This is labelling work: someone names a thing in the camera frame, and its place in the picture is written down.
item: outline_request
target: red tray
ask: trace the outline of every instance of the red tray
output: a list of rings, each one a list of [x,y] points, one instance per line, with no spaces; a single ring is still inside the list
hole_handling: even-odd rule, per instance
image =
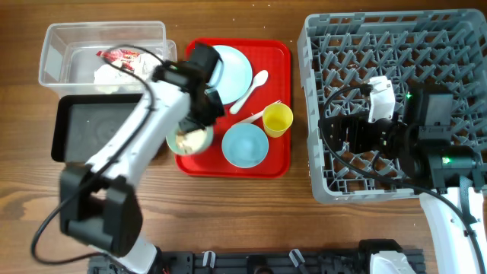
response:
[[[252,168],[239,168],[230,164],[221,151],[221,140],[232,125],[258,113],[277,100],[291,106],[291,54],[289,49],[283,43],[274,40],[199,38],[192,41],[186,48],[187,58],[196,42],[211,46],[232,46],[240,50],[249,59],[253,76],[265,69],[269,72],[269,79],[250,95],[248,101],[236,115],[232,115],[228,111],[232,104],[225,106],[227,115],[217,119],[212,145],[200,155],[176,155],[177,166],[191,176],[265,179],[282,176],[288,171],[291,160],[291,130],[277,139],[268,137],[269,153],[266,159]],[[263,129],[262,119],[258,119],[253,124]]]

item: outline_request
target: wooden tabletop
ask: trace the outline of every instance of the wooden tabletop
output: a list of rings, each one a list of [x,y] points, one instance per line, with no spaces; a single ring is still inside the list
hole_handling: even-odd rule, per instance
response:
[[[485,0],[135,1],[3,0],[0,4],[0,273],[83,273],[86,261],[45,267],[29,254],[33,233],[58,203],[64,165],[50,157],[57,95],[37,81],[40,51],[52,23],[163,21],[180,59],[197,37],[280,40],[292,53],[291,168],[277,180],[197,178],[182,174],[167,150],[152,162],[138,189],[143,231],[162,250],[262,251],[356,247],[390,238],[422,248],[436,273],[431,233],[417,199],[322,205],[311,194],[307,118],[296,42],[313,13],[478,8]],[[66,258],[88,248],[59,233],[43,235],[40,254]]]

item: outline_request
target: spoon handle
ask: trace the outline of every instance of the spoon handle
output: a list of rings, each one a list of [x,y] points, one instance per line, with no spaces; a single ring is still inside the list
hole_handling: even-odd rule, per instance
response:
[[[249,90],[240,99],[238,99],[237,102],[235,102],[235,104],[233,106],[231,106],[230,113],[236,114],[242,108],[242,106],[245,104],[247,99],[249,99],[249,96],[252,94],[252,91],[256,88],[257,87],[252,84],[250,86]]]

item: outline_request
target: dish rack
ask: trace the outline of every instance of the dish rack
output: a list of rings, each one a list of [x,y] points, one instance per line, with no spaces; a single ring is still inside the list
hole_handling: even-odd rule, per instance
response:
[[[308,117],[307,148],[314,198],[328,202],[376,202],[415,197],[411,189],[381,185],[342,166],[324,148],[318,120],[339,113],[369,110],[354,90],[323,110],[342,87],[386,75],[403,112],[413,82],[439,83],[454,93],[452,143],[477,152],[487,149],[487,23],[474,9],[443,11],[312,14],[298,39],[299,70]],[[377,152],[352,154],[345,143],[339,154],[371,172]],[[402,179],[398,160],[379,158],[379,174]]]

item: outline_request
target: plate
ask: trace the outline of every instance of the plate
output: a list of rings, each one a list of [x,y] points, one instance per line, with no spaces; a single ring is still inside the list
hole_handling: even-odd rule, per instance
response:
[[[258,126],[241,123],[232,126],[225,133],[221,150],[230,164],[240,168],[251,168],[266,158],[269,140]]]
[[[252,66],[249,59],[238,49],[231,46],[213,47],[223,60],[223,74],[221,74],[221,62],[218,62],[208,84],[212,87],[216,84],[214,88],[218,91],[224,105],[233,103],[249,89],[253,77]]]

